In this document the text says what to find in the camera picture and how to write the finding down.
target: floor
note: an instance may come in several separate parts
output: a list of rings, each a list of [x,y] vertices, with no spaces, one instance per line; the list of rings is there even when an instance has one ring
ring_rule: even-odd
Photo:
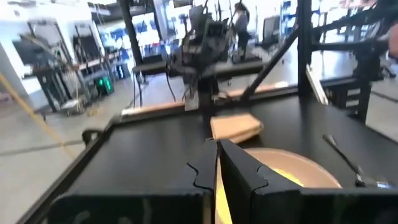
[[[296,48],[292,47],[284,56],[284,63],[279,62],[263,83],[296,83],[296,53]],[[313,65],[315,72],[322,78],[349,75],[355,67],[348,54],[336,52],[314,53]],[[236,78],[230,86],[226,82],[220,83],[220,89],[244,88],[255,77],[249,75]],[[149,77],[148,81],[149,84],[143,87],[144,106],[173,101],[164,75]],[[177,100],[181,99],[184,93],[182,80],[173,78],[170,82]],[[130,105],[134,98],[133,88],[132,80],[118,82],[115,93],[99,104],[98,114],[70,118],[55,114],[47,118],[47,124],[65,142],[80,140],[84,129],[104,128],[114,115]],[[391,98],[398,99],[398,82],[389,80],[375,83],[373,91],[388,96],[389,100],[371,96],[367,125],[398,141],[398,119],[395,119],[398,105],[391,101]],[[0,149],[0,223],[9,224],[15,223],[32,206],[73,158],[59,147],[41,149],[39,146],[56,142],[15,103],[0,105],[0,126],[8,127],[0,129],[0,145],[3,146]],[[74,155],[79,154],[83,148],[81,143],[68,146]]]

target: black table surface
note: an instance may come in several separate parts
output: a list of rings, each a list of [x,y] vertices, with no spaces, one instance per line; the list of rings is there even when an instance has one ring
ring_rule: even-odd
[[[290,96],[220,114],[242,112],[251,113],[264,124],[258,137],[240,145],[245,149],[269,147],[300,154],[323,166],[342,187],[355,187],[354,172],[322,138],[331,134],[340,150],[366,174],[398,183],[398,144],[349,118],[344,111],[323,106],[315,98]]]
[[[200,114],[156,118],[116,128],[70,190],[159,190],[182,171],[206,135]]]
[[[219,114],[249,112],[264,124],[241,147],[285,149],[323,166],[341,186],[354,187],[354,172],[323,140],[331,134],[341,150],[373,177],[398,183],[398,144],[332,106],[288,96]],[[70,190],[104,192],[159,189],[178,174],[206,138],[199,114],[169,116],[116,128]]]

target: sponge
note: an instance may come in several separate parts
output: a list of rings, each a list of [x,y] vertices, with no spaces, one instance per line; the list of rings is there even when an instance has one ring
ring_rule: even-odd
[[[214,139],[229,139],[236,144],[258,135],[263,129],[261,121],[249,113],[212,117],[210,125]]]

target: computer monitor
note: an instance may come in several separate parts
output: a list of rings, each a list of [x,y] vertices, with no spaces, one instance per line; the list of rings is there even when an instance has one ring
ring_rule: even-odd
[[[45,39],[39,37],[37,39],[49,47]],[[12,43],[24,65],[44,66],[47,65],[49,61],[56,61],[56,58],[52,54],[27,39],[13,41]]]

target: yellow cable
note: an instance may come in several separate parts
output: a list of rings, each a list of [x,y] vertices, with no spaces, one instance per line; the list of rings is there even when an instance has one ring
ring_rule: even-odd
[[[69,148],[66,147],[64,141],[53,131],[40,117],[38,117],[33,109],[25,103],[25,101],[19,97],[18,93],[12,88],[10,83],[7,81],[6,77],[2,73],[0,73],[0,82],[6,87],[9,94],[18,102],[18,104],[29,114],[29,116],[41,127],[44,131],[55,141],[59,143],[61,148],[72,158],[76,158],[76,155],[71,152]]]

